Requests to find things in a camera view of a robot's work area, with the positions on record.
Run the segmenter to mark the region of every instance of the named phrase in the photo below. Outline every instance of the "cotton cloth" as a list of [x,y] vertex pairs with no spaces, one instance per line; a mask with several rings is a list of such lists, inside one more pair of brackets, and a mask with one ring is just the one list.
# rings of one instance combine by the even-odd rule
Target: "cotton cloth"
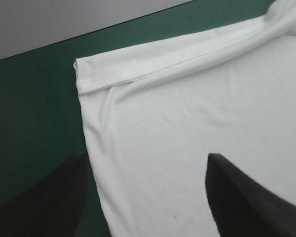
[[296,205],[296,0],[74,67],[113,237],[219,237],[206,198],[208,153]]

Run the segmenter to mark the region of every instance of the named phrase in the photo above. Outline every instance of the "textured black material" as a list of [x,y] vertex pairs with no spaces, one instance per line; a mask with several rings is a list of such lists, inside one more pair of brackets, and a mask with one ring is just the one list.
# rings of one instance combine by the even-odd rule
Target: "textured black material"
[[206,192],[222,237],[296,237],[296,206],[209,154]]
[[87,195],[84,155],[71,156],[0,207],[0,237],[72,237]]

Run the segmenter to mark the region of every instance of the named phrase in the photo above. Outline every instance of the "white fabric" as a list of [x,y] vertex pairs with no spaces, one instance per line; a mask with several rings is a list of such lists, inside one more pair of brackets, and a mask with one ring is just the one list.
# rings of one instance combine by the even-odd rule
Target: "white fabric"
[[112,236],[218,237],[204,185],[208,153],[296,204],[296,0],[74,67]]

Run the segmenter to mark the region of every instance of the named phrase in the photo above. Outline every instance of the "white wall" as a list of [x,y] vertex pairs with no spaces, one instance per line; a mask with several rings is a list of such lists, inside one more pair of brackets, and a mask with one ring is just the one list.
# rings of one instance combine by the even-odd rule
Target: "white wall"
[[189,0],[0,0],[0,59]]

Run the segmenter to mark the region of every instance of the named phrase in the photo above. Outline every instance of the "green table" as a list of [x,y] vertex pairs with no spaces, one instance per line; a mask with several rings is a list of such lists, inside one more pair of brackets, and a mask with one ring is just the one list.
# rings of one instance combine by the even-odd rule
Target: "green table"
[[[85,153],[74,59],[265,14],[274,0],[196,0],[0,60],[0,205]],[[108,237],[92,171],[77,237]]]

